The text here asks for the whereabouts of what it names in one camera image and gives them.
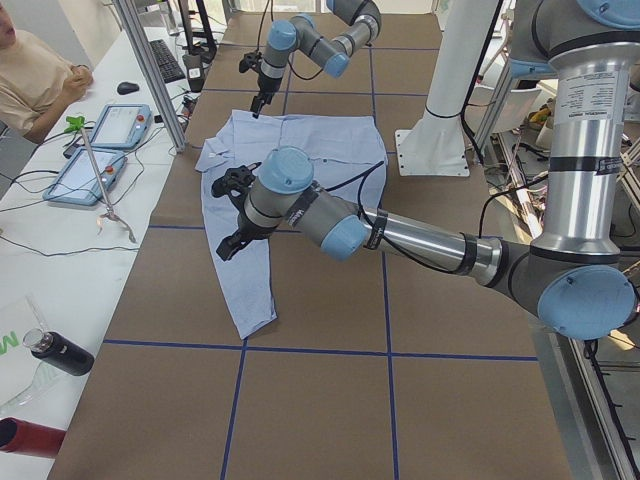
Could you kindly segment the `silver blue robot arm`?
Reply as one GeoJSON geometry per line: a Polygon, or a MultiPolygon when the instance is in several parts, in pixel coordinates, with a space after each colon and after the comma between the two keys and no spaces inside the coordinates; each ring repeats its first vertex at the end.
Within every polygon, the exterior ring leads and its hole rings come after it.
{"type": "Polygon", "coordinates": [[[258,75],[258,93],[250,107],[255,118],[278,93],[290,55],[295,51],[301,51],[322,71],[338,78],[346,70],[353,54],[378,37],[382,19],[375,2],[328,1],[326,5],[348,25],[346,31],[328,39],[306,14],[298,14],[288,20],[275,20],[265,48],[245,54],[240,61],[240,72],[252,70],[258,75]]]}
{"type": "MultiPolygon", "coordinates": [[[[418,111],[440,37],[432,19],[389,17],[383,37],[357,54],[341,80],[322,75],[301,54],[286,74],[276,109],[289,114],[362,115],[376,135],[323,132],[299,143],[331,149],[320,182],[348,199],[451,231],[472,232],[487,195],[480,167],[467,177],[404,177],[394,153],[379,165],[392,131],[418,111]]],[[[362,250],[338,262],[290,229],[217,261],[202,318],[212,340],[254,347],[437,355],[529,357],[525,312],[473,280],[362,250]]]]}

